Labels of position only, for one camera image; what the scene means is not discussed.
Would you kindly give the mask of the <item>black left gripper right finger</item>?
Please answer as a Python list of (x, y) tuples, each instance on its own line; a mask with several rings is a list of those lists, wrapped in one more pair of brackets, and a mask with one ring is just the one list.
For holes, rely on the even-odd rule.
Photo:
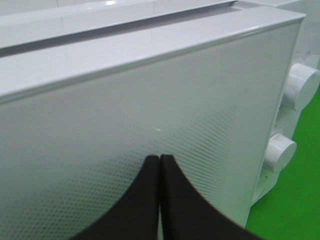
[(173, 155), (160, 157), (160, 211), (166, 240), (258, 240), (207, 202)]

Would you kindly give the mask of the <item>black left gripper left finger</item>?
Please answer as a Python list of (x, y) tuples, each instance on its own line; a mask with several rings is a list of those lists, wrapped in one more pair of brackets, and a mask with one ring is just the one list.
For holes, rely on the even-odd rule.
[(102, 217), (73, 240), (156, 240), (160, 158), (149, 155), (132, 184)]

